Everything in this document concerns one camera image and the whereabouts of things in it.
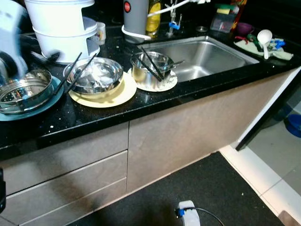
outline cabinet drawer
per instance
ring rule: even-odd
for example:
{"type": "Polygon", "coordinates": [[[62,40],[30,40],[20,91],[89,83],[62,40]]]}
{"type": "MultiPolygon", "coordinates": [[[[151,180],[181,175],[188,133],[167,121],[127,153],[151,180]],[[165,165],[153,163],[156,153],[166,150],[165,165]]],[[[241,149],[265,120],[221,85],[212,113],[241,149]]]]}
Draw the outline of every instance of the cabinet drawer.
{"type": "Polygon", "coordinates": [[[127,151],[7,197],[1,214],[15,224],[30,221],[127,176],[127,151]]]}
{"type": "Polygon", "coordinates": [[[7,194],[124,151],[127,139],[128,122],[2,161],[7,194]]]}
{"type": "Polygon", "coordinates": [[[36,218],[21,226],[63,226],[93,210],[108,204],[126,193],[127,179],[123,178],[81,199],[36,218]]]}

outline white floor tile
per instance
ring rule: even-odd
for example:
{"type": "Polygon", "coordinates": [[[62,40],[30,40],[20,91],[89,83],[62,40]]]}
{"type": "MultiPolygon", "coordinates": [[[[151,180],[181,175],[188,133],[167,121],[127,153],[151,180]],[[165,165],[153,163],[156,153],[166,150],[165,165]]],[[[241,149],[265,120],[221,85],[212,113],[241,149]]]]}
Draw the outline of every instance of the white floor tile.
{"type": "Polygon", "coordinates": [[[275,209],[277,213],[288,212],[301,224],[301,196],[298,195],[284,180],[281,180],[262,197],[275,209]]]}
{"type": "Polygon", "coordinates": [[[281,180],[281,177],[248,147],[238,152],[231,146],[226,146],[220,149],[220,152],[258,195],[281,180]]]}
{"type": "Polygon", "coordinates": [[[289,133],[283,121],[262,129],[248,147],[280,177],[300,164],[301,139],[289,133]]]}
{"type": "Polygon", "coordinates": [[[301,164],[289,172],[283,180],[288,183],[299,195],[301,195],[301,164]]]}

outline floor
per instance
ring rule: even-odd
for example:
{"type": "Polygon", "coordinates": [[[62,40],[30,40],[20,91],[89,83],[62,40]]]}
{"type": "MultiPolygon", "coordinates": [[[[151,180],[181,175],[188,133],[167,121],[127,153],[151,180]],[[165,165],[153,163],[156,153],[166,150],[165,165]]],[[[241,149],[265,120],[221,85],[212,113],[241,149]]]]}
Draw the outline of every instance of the floor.
{"type": "Polygon", "coordinates": [[[283,122],[261,130],[239,152],[220,151],[276,216],[286,211],[301,224],[301,139],[283,122]]]}
{"type": "MultiPolygon", "coordinates": [[[[217,152],[69,226],[182,226],[178,203],[192,200],[227,225],[282,226],[254,190],[217,152]]],[[[199,212],[202,226],[217,226],[199,212]]]]}

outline black granite countertop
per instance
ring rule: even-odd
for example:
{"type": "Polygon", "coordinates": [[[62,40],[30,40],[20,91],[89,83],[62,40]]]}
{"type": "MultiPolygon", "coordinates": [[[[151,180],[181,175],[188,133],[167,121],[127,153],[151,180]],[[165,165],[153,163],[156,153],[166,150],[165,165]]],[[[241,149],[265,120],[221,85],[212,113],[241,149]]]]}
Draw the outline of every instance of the black granite countertop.
{"type": "MultiPolygon", "coordinates": [[[[189,31],[180,33],[173,39],[200,36],[192,29],[189,29],[189,31]]],[[[301,52],[301,46],[288,40],[286,40],[285,50],[294,53],[294,57],[290,61],[278,60],[273,57],[269,60],[263,60],[260,56],[250,54],[236,47],[233,44],[233,34],[231,33],[209,32],[205,35],[209,35],[260,62],[181,82],[166,92],[151,93],[138,89],[131,100],[113,108],[90,108],[76,103],[68,95],[62,96],[53,107],[43,113],[23,120],[0,122],[0,160],[32,152],[109,126],[286,72],[301,65],[301,57],[298,55],[301,52]]],[[[166,38],[162,35],[155,41],[164,40],[166,38]]],[[[113,59],[123,65],[124,71],[128,71],[131,67],[129,48],[137,47],[124,41],[120,27],[110,27],[107,28],[106,43],[101,46],[101,52],[98,56],[113,59]]],[[[61,79],[63,69],[63,65],[54,65],[50,68],[50,71],[52,75],[61,79]]]]}

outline chopsticks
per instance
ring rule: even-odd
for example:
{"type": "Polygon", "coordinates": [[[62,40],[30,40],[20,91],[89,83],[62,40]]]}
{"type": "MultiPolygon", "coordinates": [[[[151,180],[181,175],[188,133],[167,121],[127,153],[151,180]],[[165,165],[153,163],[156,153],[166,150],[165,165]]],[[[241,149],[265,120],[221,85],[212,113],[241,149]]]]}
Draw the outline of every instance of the chopsticks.
{"type": "Polygon", "coordinates": [[[164,79],[164,75],[162,75],[161,71],[158,69],[158,67],[155,65],[155,63],[152,61],[151,57],[147,54],[147,52],[145,51],[145,49],[143,47],[141,47],[141,49],[143,50],[143,52],[146,54],[147,58],[150,60],[151,64],[154,66],[155,70],[157,71],[160,79],[164,79]]]}
{"type": "Polygon", "coordinates": [[[92,62],[92,60],[94,59],[94,57],[97,55],[97,53],[94,54],[93,57],[91,57],[91,59],[89,60],[89,62],[84,66],[83,69],[77,69],[74,76],[73,76],[73,81],[71,82],[70,86],[67,88],[65,93],[68,93],[70,91],[70,89],[72,88],[72,86],[74,85],[74,83],[76,83],[77,79],[79,79],[79,77],[81,76],[81,74],[83,73],[83,71],[89,66],[89,64],[92,62]]]}
{"type": "Polygon", "coordinates": [[[158,80],[158,81],[162,81],[162,79],[156,74],[154,73],[147,65],[145,62],[143,62],[139,57],[135,56],[135,58],[158,80]]]}
{"type": "Polygon", "coordinates": [[[66,76],[64,76],[64,78],[62,79],[62,81],[60,82],[60,84],[56,87],[56,89],[53,91],[53,95],[56,95],[57,92],[60,90],[60,88],[62,87],[62,85],[64,84],[64,82],[67,80],[68,76],[70,75],[72,69],[74,68],[76,62],[79,60],[79,57],[81,56],[81,52],[80,54],[78,55],[78,57],[76,58],[76,60],[73,62],[68,74],[66,76]]]}

